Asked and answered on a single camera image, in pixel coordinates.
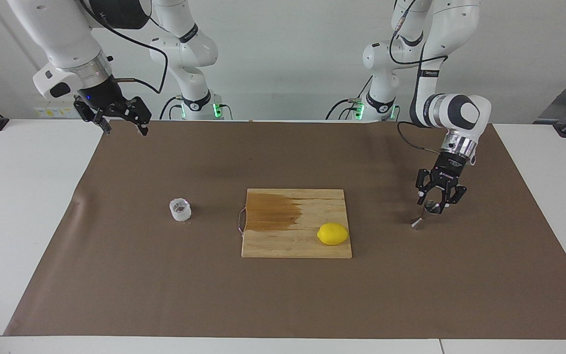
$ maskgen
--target gray wall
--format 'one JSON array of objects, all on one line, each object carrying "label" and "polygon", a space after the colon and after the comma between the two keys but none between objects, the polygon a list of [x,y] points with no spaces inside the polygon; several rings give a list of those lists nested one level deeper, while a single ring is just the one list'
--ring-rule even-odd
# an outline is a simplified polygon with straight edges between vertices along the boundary
[{"label": "gray wall", "polygon": [[[200,29],[220,48],[205,68],[209,85],[233,107],[236,118],[321,119],[335,101],[355,96],[368,78],[361,61],[368,43],[389,38],[391,0],[191,0]],[[128,34],[141,41],[161,34],[148,25]],[[158,84],[161,67],[146,49],[94,30],[117,76]],[[46,62],[5,0],[0,0],[0,110],[34,118],[31,77]],[[409,104],[415,73],[400,74],[397,103]],[[443,67],[439,90],[489,98],[494,122],[531,123],[566,87],[566,1],[484,0],[478,33]],[[141,95],[158,114],[179,92],[169,78],[157,96]]]}]

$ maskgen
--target cutting board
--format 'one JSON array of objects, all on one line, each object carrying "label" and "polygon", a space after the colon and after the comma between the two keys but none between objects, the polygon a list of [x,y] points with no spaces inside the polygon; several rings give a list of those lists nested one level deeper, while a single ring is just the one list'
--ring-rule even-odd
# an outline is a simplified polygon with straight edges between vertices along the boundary
[{"label": "cutting board", "polygon": [[348,230],[343,190],[249,188],[242,257],[352,258],[350,237],[336,246],[317,238],[327,222]]}]

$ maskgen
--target white table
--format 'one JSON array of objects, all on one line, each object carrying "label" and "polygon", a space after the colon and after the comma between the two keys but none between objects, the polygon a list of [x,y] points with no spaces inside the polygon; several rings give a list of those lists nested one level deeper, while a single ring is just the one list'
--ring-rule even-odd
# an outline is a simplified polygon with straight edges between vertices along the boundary
[{"label": "white table", "polygon": [[[566,139],[547,126],[495,128],[566,251]],[[0,335],[100,137],[77,120],[13,120],[0,132]],[[0,337],[6,352],[566,354],[566,341]]]}]

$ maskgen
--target wood grain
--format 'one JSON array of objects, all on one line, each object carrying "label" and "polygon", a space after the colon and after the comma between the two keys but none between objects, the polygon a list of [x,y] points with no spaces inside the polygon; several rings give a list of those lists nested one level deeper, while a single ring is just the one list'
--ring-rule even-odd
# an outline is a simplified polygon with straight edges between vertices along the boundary
[{"label": "wood grain", "polygon": [[343,190],[249,188],[242,257],[352,258],[350,237],[337,246],[316,237],[327,222],[348,230]]}]

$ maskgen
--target yellow lemon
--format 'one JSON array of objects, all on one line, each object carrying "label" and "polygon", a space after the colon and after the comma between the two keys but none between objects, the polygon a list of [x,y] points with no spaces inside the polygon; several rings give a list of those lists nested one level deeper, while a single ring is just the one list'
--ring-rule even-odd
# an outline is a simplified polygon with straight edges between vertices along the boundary
[{"label": "yellow lemon", "polygon": [[320,227],[317,233],[318,239],[324,244],[335,246],[348,239],[348,231],[344,226],[334,222],[328,222]]}]

